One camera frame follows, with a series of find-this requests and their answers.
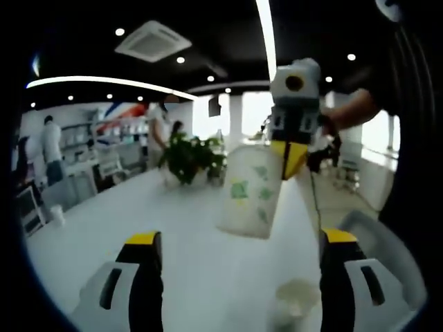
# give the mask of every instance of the ceiling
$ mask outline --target ceiling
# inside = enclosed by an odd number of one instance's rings
[[[322,68],[320,89],[343,89],[343,80],[382,56],[390,24],[373,0],[270,0],[277,65],[312,57]],[[192,47],[156,63],[114,52],[132,31],[156,20],[192,42]],[[33,33],[32,56],[39,57],[39,77],[29,65],[27,81],[57,76],[89,75],[123,78],[165,86],[178,91],[209,84],[269,80],[263,33],[254,0],[160,1],[145,8],[71,10],[69,16],[47,15]],[[117,28],[125,35],[118,37]],[[356,55],[351,62],[347,54]],[[186,59],[178,64],[178,56]],[[226,77],[217,73],[225,72]],[[209,83],[207,77],[215,81]],[[333,77],[326,83],[324,77]],[[232,88],[232,93],[263,90],[265,86]],[[218,93],[224,88],[194,93]],[[113,100],[157,101],[163,93],[117,84],[69,82],[37,86],[24,91],[23,110],[31,102],[36,109],[71,102]]]

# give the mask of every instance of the white floor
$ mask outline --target white floor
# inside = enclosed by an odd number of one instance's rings
[[[299,175],[297,175],[297,181],[313,227],[317,230],[318,215],[314,204],[311,177],[307,168],[304,168]],[[337,228],[343,218],[352,210],[360,210],[368,216],[377,219],[378,212],[373,210],[358,194],[351,193],[345,189],[337,189],[334,187],[330,177],[314,174],[314,182],[322,228]]]

